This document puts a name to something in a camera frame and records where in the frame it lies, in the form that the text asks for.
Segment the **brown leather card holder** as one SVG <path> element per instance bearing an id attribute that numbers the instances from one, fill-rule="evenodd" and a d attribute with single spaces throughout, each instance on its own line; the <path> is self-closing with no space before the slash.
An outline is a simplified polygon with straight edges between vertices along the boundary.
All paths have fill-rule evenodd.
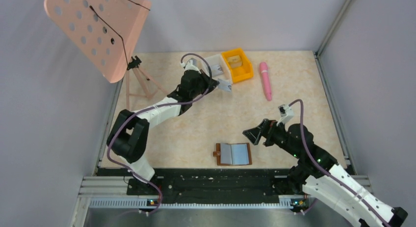
<path id="1" fill-rule="evenodd" d="M 252 165 L 251 148 L 249 143 L 217 143 L 212 156 L 217 166 L 249 166 Z"/>

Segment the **white VIP credit card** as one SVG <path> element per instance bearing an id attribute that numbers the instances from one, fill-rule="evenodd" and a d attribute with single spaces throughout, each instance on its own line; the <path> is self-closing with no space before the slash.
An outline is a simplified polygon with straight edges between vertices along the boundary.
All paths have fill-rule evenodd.
<path id="1" fill-rule="evenodd" d="M 217 86 L 218 89 L 228 92 L 228 93 L 232 92 L 232 84 L 228 80 L 219 78 L 217 81 L 218 81 L 218 86 Z"/>

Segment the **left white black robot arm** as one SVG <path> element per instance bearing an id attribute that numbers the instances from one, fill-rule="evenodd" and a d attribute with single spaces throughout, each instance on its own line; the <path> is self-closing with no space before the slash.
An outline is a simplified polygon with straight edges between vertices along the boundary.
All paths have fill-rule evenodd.
<path id="1" fill-rule="evenodd" d="M 148 183 L 155 175 L 144 155 L 149 130 L 182 115 L 197 99 L 212 92 L 219 84 L 202 70 L 186 70 L 176 89 L 160 102 L 136 111 L 124 109 L 118 114 L 107 138 L 108 149 L 122 159 L 123 166 L 139 181 Z"/>

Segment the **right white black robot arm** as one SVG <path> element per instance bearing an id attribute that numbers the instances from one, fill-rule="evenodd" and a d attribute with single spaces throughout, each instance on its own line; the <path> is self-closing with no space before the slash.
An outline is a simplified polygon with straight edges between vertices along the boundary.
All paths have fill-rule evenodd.
<path id="1" fill-rule="evenodd" d="M 400 227 L 408 217 L 402 207 L 391 207 L 376 198 L 326 150 L 316 145 L 313 134 L 302 124 L 285 124 L 264 119 L 257 127 L 243 131 L 257 145 L 276 145 L 295 157 L 297 166 L 287 175 L 288 189 L 305 193 L 326 204 L 354 227 Z"/>

